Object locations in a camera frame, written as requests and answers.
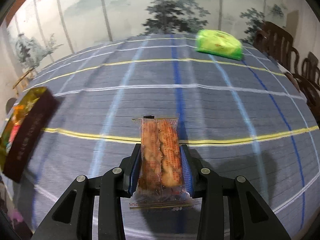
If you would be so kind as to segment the clear twisted pastry packet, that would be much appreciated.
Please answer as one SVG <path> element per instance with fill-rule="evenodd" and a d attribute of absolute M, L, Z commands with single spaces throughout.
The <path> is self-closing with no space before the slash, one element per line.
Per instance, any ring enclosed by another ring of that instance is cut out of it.
<path fill-rule="evenodd" d="M 183 177 L 178 118 L 144 116 L 140 121 L 141 166 L 131 210 L 179 211 L 192 207 Z"/>

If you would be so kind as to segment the blue plaid tablecloth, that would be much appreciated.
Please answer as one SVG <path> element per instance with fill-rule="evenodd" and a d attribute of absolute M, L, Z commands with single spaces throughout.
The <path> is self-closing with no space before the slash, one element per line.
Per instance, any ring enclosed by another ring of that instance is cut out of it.
<path fill-rule="evenodd" d="M 35 230 L 78 175 L 131 154 L 142 117 L 174 119 L 178 137 L 219 175 L 245 176 L 293 239 L 319 212 L 319 127 L 306 100 L 252 46 L 241 61 L 199 53 L 193 35 L 136 36 L 48 65 L 29 88 L 59 102 L 20 184 L 7 181 Z"/>

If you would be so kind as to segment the red gold toffee tin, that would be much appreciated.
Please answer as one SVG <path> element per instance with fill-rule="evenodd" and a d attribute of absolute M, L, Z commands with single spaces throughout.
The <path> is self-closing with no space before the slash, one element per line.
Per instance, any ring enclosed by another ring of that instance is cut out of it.
<path fill-rule="evenodd" d="M 30 89 L 14 104 L 1 133 L 1 172 L 19 183 L 41 129 L 58 106 L 47 87 Z"/>

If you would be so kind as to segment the round stone disc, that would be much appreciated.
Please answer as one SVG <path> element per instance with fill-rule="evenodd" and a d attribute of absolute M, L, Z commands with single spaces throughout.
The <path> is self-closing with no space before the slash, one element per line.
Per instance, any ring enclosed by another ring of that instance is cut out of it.
<path fill-rule="evenodd" d="M 5 106 L 6 114 L 8 114 L 11 111 L 11 109 L 12 109 L 13 105 L 15 104 L 16 100 L 17 100 L 16 98 L 10 98 L 7 101 L 6 106 Z"/>

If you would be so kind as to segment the dark wooden chair far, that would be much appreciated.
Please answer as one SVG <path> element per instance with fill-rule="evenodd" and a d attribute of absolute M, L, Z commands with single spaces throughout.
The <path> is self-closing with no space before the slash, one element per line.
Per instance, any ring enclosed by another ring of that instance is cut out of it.
<path fill-rule="evenodd" d="M 319 125 L 319 59 L 312 53 L 302 63 L 302 76 L 299 77 L 299 87 L 306 96 L 307 105 Z"/>

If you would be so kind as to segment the dark wooden chair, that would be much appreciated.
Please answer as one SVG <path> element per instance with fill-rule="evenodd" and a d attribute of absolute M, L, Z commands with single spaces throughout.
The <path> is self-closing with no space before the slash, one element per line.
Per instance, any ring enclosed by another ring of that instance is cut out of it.
<path fill-rule="evenodd" d="M 298 72 L 300 55 L 293 46 L 293 36 L 272 22 L 264 22 L 253 36 L 253 47 L 268 56 L 307 102 L 306 96 L 294 77 Z"/>
<path fill-rule="evenodd" d="M 306 96 L 307 105 L 319 125 L 319 59 L 312 53 L 302 63 L 302 76 L 299 77 L 299 87 Z"/>

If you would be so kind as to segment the light wooden stool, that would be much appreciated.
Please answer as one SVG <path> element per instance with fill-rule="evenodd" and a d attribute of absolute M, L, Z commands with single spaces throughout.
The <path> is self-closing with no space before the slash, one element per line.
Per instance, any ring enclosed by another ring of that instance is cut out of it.
<path fill-rule="evenodd" d="M 36 73 L 35 67 L 29 68 L 12 86 L 15 91 L 16 97 L 19 96 L 20 92 L 23 92 L 29 85 L 30 81 L 34 78 Z"/>

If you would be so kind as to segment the dark wooden chair near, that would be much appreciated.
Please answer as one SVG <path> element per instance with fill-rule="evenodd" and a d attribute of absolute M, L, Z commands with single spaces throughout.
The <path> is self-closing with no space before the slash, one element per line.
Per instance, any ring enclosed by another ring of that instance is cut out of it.
<path fill-rule="evenodd" d="M 293 36 L 272 22 L 264 22 L 253 36 L 253 47 L 268 56 L 307 102 L 306 96 L 294 77 L 298 72 L 300 55 L 293 46 Z"/>

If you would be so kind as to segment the green tissue pack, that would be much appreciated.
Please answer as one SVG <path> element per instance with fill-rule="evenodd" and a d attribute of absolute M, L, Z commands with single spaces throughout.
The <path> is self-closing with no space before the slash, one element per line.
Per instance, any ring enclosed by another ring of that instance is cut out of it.
<path fill-rule="evenodd" d="M 196 35 L 196 51 L 242 60 L 242 43 L 233 35 L 220 30 L 202 29 Z"/>

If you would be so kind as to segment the landscape painted folding screen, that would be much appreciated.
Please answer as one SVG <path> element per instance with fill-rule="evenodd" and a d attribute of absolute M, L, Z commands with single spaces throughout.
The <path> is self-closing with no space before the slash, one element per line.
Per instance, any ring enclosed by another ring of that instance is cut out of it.
<path fill-rule="evenodd" d="M 284 25 L 284 0 L 25 0 L 7 33 L 22 68 L 47 65 L 131 36 L 228 32 L 252 42 L 265 21 Z"/>

